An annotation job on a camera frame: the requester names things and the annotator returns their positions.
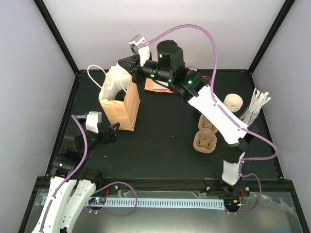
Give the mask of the orange paper bag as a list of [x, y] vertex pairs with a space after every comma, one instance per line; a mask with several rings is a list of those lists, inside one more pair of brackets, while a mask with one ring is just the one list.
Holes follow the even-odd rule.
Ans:
[[98, 84], [86, 70], [89, 78], [100, 88], [99, 103], [110, 124], [119, 123], [121, 130], [134, 131], [140, 98], [132, 76], [120, 65], [105, 72], [104, 83]]

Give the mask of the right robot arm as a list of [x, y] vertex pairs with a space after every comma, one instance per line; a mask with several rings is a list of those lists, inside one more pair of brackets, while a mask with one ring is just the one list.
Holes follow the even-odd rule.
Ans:
[[144, 37], [129, 41], [133, 55], [118, 60], [134, 83], [150, 78], [167, 87], [175, 95], [190, 104], [205, 116], [220, 132], [231, 147], [239, 147], [241, 152], [236, 162], [223, 162], [221, 183], [222, 192], [231, 196], [239, 189], [238, 181], [242, 177], [242, 159], [247, 145], [247, 124], [239, 120], [219, 98], [212, 94], [211, 84], [197, 71], [185, 66], [183, 50], [173, 40], [158, 43], [157, 60], [151, 59], [149, 47]]

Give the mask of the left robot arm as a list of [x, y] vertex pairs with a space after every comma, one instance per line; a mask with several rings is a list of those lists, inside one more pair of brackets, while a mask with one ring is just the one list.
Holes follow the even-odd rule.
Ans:
[[34, 233], [72, 232], [91, 194], [104, 189], [103, 174], [84, 166], [98, 144], [116, 141], [119, 127], [115, 123], [98, 133], [88, 131], [83, 121], [68, 127], [53, 162], [48, 196]]

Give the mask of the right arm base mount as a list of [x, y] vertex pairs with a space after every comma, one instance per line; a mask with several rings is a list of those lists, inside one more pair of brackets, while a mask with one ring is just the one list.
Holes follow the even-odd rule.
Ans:
[[242, 197], [250, 196], [250, 189], [246, 189], [248, 184], [239, 180], [235, 185], [231, 186], [223, 180], [205, 180], [206, 192], [208, 196], [218, 197]]

